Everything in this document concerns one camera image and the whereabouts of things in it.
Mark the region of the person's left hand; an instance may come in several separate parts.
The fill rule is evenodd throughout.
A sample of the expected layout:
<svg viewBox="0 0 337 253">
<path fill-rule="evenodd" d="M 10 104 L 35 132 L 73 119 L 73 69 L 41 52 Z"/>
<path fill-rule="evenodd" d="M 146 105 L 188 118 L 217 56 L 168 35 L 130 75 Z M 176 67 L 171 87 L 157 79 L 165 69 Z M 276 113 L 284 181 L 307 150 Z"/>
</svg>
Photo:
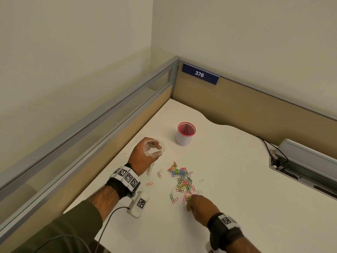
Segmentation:
<svg viewBox="0 0 337 253">
<path fill-rule="evenodd" d="M 162 145 L 160 145 L 158 140 L 144 137 L 132 150 L 129 160 L 127 163 L 131 165 L 132 170 L 140 177 L 152 163 L 154 163 L 161 155 L 161 151 L 157 153 L 156 157 L 147 156 L 144 153 L 143 147 L 145 143 L 149 142 L 154 148 L 161 150 Z"/>
</svg>

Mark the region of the person's right hand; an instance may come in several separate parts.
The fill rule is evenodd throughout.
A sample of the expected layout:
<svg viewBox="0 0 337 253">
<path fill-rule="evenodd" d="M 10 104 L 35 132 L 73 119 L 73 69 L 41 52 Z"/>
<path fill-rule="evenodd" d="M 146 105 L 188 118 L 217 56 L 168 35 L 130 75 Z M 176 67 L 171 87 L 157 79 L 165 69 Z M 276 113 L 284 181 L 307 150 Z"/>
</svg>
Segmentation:
<svg viewBox="0 0 337 253">
<path fill-rule="evenodd" d="M 194 219 L 204 227 L 208 227 L 209 220 L 216 214 L 220 213 L 212 201 L 201 195 L 200 208 L 197 211 L 191 212 Z"/>
</svg>

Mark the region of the clear plastic container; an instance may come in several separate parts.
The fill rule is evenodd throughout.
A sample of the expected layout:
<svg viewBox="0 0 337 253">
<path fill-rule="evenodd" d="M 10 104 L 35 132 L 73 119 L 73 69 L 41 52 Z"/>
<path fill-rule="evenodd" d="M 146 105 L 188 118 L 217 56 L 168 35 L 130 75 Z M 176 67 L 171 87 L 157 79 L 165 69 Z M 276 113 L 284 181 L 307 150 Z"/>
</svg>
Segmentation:
<svg viewBox="0 0 337 253">
<path fill-rule="evenodd" d="M 165 152 L 164 143 L 156 139 L 146 140 L 143 146 L 143 152 L 146 156 L 158 158 Z"/>
</svg>

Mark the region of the person's right forearm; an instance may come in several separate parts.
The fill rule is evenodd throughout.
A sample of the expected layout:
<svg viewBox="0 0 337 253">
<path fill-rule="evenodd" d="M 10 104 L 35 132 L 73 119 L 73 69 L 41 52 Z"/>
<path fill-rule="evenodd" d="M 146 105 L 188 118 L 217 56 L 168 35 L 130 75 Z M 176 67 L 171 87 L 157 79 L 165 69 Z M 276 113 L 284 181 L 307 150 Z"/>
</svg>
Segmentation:
<svg viewBox="0 0 337 253">
<path fill-rule="evenodd" d="M 240 237 L 225 247 L 226 253 L 256 253 L 255 246 L 245 237 Z"/>
</svg>

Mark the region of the person's left forearm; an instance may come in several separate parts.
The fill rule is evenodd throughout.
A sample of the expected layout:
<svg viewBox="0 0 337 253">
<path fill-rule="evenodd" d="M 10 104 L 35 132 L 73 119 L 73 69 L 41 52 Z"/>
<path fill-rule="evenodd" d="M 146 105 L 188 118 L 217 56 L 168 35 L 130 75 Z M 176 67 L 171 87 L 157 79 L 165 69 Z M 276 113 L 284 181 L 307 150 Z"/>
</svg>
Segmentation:
<svg viewBox="0 0 337 253">
<path fill-rule="evenodd" d="M 99 211 L 102 220 L 105 221 L 112 212 L 120 198 L 117 191 L 111 186 L 103 186 L 88 199 Z"/>
</svg>

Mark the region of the pile of colourful paper clips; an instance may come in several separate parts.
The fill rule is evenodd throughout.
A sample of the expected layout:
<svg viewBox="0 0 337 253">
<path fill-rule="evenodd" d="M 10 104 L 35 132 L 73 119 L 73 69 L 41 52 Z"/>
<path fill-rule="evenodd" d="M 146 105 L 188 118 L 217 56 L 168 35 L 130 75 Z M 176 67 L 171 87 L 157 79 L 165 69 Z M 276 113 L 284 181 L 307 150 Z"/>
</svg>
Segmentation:
<svg viewBox="0 0 337 253">
<path fill-rule="evenodd" d="M 145 188 L 149 189 L 155 199 L 161 202 L 185 205 L 191 195 L 202 195 L 204 191 L 197 188 L 192 179 L 193 171 L 180 166 L 176 161 L 166 168 L 153 170 L 147 177 Z"/>
</svg>

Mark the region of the black wristband with marker tags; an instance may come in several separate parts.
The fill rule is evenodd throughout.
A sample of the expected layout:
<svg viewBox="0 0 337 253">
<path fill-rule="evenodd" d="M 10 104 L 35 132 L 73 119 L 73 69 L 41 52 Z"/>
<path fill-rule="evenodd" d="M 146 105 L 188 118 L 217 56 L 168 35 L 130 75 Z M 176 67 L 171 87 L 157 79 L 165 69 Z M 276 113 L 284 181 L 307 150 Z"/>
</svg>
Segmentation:
<svg viewBox="0 0 337 253">
<path fill-rule="evenodd" d="M 126 163 L 111 174 L 105 185 L 112 187 L 117 192 L 119 199 L 126 196 L 132 199 L 136 195 L 141 181 L 131 164 Z"/>
<path fill-rule="evenodd" d="M 209 242 L 206 244 L 208 253 L 225 251 L 227 246 L 244 237 L 238 223 L 224 213 L 214 214 L 208 221 L 207 228 L 210 232 Z"/>
</svg>

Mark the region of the white cup with red rim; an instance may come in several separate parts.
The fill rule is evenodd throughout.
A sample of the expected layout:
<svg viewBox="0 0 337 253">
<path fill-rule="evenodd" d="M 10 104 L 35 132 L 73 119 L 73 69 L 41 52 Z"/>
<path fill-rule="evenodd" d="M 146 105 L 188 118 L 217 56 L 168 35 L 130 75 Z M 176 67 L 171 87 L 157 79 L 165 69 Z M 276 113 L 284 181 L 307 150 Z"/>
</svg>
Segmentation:
<svg viewBox="0 0 337 253">
<path fill-rule="evenodd" d="M 196 127 L 189 122 L 181 122 L 178 124 L 178 130 L 175 136 L 175 141 L 180 146 L 187 146 L 192 137 L 196 133 Z"/>
</svg>

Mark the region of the grey framed glass partition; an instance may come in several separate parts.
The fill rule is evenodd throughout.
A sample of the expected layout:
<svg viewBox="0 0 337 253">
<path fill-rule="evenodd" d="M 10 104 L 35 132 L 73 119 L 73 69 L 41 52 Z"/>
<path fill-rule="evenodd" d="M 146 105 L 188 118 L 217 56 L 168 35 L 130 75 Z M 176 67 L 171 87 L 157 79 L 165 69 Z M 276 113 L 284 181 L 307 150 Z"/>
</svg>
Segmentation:
<svg viewBox="0 0 337 253">
<path fill-rule="evenodd" d="M 0 244 L 166 92 L 171 97 L 180 57 L 174 56 L 0 173 Z"/>
</svg>

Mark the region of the blue number sign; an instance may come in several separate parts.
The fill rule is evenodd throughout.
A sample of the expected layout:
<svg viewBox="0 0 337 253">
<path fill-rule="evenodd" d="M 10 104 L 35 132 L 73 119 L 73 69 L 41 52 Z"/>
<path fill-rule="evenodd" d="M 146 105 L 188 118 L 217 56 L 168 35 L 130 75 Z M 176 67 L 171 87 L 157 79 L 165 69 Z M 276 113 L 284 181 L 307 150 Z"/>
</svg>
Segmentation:
<svg viewBox="0 0 337 253">
<path fill-rule="evenodd" d="M 187 63 L 183 63 L 182 65 L 182 72 L 191 75 L 193 77 L 196 77 L 200 80 L 203 80 L 205 82 L 208 82 L 212 85 L 217 85 L 220 77 L 212 74 L 210 72 L 206 72 L 200 68 L 194 67 L 192 65 L 189 65 Z"/>
</svg>

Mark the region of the olive green sleeve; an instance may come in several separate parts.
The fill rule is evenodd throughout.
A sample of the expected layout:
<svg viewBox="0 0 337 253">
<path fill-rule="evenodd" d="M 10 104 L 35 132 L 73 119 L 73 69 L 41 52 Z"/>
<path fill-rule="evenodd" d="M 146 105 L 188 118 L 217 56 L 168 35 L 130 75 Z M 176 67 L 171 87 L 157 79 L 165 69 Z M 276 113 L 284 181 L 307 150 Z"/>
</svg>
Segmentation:
<svg viewBox="0 0 337 253">
<path fill-rule="evenodd" d="M 65 214 L 54 219 L 12 253 L 89 253 L 89 246 L 103 225 L 97 208 L 84 200 Z"/>
</svg>

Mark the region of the beige panel partition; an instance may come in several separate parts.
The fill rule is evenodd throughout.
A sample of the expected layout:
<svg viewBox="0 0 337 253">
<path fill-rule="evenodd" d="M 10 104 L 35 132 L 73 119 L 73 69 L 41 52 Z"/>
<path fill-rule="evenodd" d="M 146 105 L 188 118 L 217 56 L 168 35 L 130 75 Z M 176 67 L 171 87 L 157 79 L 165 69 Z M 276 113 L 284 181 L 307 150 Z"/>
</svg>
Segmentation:
<svg viewBox="0 0 337 253">
<path fill-rule="evenodd" d="M 172 98 L 220 125 L 229 125 L 279 145 L 290 139 L 337 159 L 337 118 L 319 114 L 262 90 L 222 77 L 217 85 L 182 72 L 179 59 Z"/>
</svg>

